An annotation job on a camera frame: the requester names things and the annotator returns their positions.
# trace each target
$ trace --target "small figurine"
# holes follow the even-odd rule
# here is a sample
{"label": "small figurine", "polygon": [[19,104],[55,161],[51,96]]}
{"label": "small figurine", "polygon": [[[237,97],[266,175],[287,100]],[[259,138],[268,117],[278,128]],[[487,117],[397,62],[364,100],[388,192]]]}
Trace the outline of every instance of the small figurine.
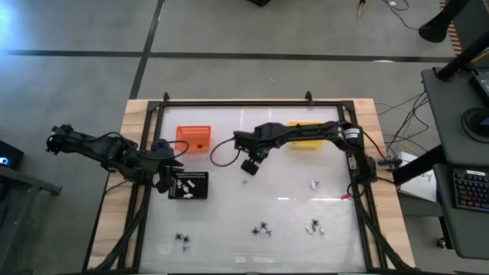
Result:
{"label": "small figurine", "polygon": [[183,237],[183,238],[182,238],[182,242],[183,242],[184,244],[189,243],[189,242],[190,242],[190,237],[189,237],[189,236],[185,236],[185,237]]}
{"label": "small figurine", "polygon": [[311,222],[311,228],[313,228],[313,232],[316,232],[316,227],[319,226],[319,221],[313,218],[313,222]]}
{"label": "small figurine", "polygon": [[268,226],[268,223],[266,223],[266,222],[260,222],[260,230],[263,229],[265,231],[268,231],[267,226]]}
{"label": "small figurine", "polygon": [[253,228],[253,230],[251,230],[251,233],[256,236],[258,235],[258,233],[260,233],[260,230],[258,230],[258,228],[255,227]]}
{"label": "small figurine", "polygon": [[182,233],[175,233],[175,241],[182,241],[183,234]]}

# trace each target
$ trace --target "wooden table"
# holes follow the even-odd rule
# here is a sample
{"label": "wooden table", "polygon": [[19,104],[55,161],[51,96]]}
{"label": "wooden table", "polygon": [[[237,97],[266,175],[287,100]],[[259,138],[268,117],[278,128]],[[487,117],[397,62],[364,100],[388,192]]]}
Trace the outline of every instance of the wooden table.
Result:
{"label": "wooden table", "polygon": [[[338,101],[345,99],[315,99],[318,101]],[[378,121],[377,112],[373,99],[346,99],[355,103],[355,111],[360,126],[363,127],[375,143],[379,146],[385,155],[384,139],[382,137],[381,127]],[[121,134],[126,138],[139,142],[141,140],[144,118],[146,115],[147,104],[149,100],[129,100],[124,120],[122,122]],[[173,102],[184,102],[185,100],[173,100]],[[152,142],[154,126],[156,119],[151,120],[150,134],[148,135],[148,147]],[[375,146],[368,140],[364,139],[367,154],[373,158],[380,158]],[[392,179],[387,171],[378,171],[378,176]],[[122,181],[121,175],[111,174],[108,179],[107,188],[114,186]],[[143,186],[138,193],[141,200]],[[372,184],[375,206],[381,227],[382,234],[389,241],[392,248],[402,257],[402,259],[414,267],[413,254],[411,252],[410,242],[404,225],[403,215],[397,198],[396,188],[392,183],[382,180]],[[102,203],[102,209],[96,226],[96,234],[89,255],[88,268],[96,267],[102,262],[107,253],[114,247],[117,240],[122,235],[125,226],[125,219],[128,210],[128,202],[131,194],[131,184],[122,185],[108,193]],[[136,233],[129,243],[128,256],[126,265],[131,266],[134,255],[134,243]],[[379,267],[377,258],[377,248],[373,237],[368,235],[374,266]]]}

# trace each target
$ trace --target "black bracket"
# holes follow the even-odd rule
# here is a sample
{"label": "black bracket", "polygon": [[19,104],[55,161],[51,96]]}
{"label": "black bracket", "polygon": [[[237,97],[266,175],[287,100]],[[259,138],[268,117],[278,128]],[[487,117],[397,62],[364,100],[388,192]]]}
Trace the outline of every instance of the black bracket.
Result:
{"label": "black bracket", "polygon": [[146,111],[152,112],[156,110],[158,107],[160,107],[160,105],[161,105],[161,101],[150,101],[147,103]]}
{"label": "black bracket", "polygon": [[355,103],[352,100],[342,101],[342,106],[344,108],[346,108],[347,110],[349,110],[350,112],[354,112],[355,111]]}
{"label": "black bracket", "polygon": [[163,95],[163,106],[168,105],[168,100],[170,100],[170,95],[168,95],[168,92],[165,92]]}
{"label": "black bracket", "polygon": [[313,99],[313,94],[311,93],[311,91],[307,91],[306,96],[304,98],[307,99],[307,104],[309,106],[314,106],[314,99]]}

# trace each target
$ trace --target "table leg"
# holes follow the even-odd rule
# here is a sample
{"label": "table leg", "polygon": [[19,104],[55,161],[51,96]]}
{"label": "table leg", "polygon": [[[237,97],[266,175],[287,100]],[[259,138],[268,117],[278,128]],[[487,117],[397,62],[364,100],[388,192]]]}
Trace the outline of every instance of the table leg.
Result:
{"label": "table leg", "polygon": [[441,216],[441,217],[438,217],[438,219],[440,221],[440,227],[442,228],[443,238],[445,239],[445,248],[446,249],[453,249],[452,239],[450,238],[449,230],[446,227],[445,218],[443,216]]}
{"label": "table leg", "polygon": [[396,186],[410,181],[411,179],[433,169],[437,163],[446,163],[445,152],[442,145],[434,147],[421,157],[409,162],[403,167],[396,169],[392,175]]}

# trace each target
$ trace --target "wire bundle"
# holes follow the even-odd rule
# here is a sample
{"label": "wire bundle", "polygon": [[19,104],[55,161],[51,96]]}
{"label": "wire bundle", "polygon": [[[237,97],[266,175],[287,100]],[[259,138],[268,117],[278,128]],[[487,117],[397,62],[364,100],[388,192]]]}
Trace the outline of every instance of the wire bundle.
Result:
{"label": "wire bundle", "polygon": [[[406,109],[404,108],[401,108],[400,106],[401,105],[404,105],[406,103],[408,103],[409,101],[411,100],[415,100],[415,102],[413,103],[413,107],[411,108],[410,111],[407,111]],[[419,95],[416,95],[410,99],[407,99],[406,101],[404,102],[401,102],[400,104],[398,105],[388,105],[387,103],[384,103],[384,102],[376,102],[376,104],[382,104],[382,105],[387,105],[387,106],[390,106],[390,108],[384,112],[381,112],[379,114],[379,116],[383,115],[383,114],[386,114],[387,112],[397,108],[397,109],[400,109],[400,110],[403,110],[404,112],[407,113],[406,117],[404,118],[404,121],[403,123],[401,124],[401,126],[399,127],[399,129],[397,129],[397,131],[395,132],[395,134],[385,134],[384,136],[387,136],[387,137],[392,137],[392,140],[390,142],[386,142],[386,145],[387,145],[387,153],[388,154],[393,154],[395,155],[396,154],[396,149],[393,149],[392,148],[392,145],[393,144],[398,144],[400,146],[403,146],[403,147],[406,147],[407,149],[411,150],[413,153],[415,153],[416,155],[419,156],[419,153],[413,149],[410,145],[407,145],[404,143],[404,141],[407,141],[407,142],[410,142],[411,144],[414,144],[416,145],[417,147],[421,148],[422,150],[424,150],[425,152],[427,152],[427,149],[425,149],[423,146],[421,146],[420,144],[416,143],[415,141],[411,140],[411,138],[419,135],[419,134],[422,134],[424,133],[425,131],[428,131],[429,128],[432,128],[432,129],[436,129],[435,126],[433,125],[430,125],[428,123],[426,123],[424,120],[422,120],[416,113],[416,111],[423,105],[425,105],[426,103],[428,103],[428,97],[426,95],[426,92],[422,92],[420,93]],[[415,134],[411,134],[407,137],[404,137],[405,133],[407,132],[407,129],[409,128],[409,126],[411,125],[413,119],[416,119],[419,123],[421,123],[422,125],[424,125],[424,129],[422,129],[421,131],[418,131],[416,132]]]}

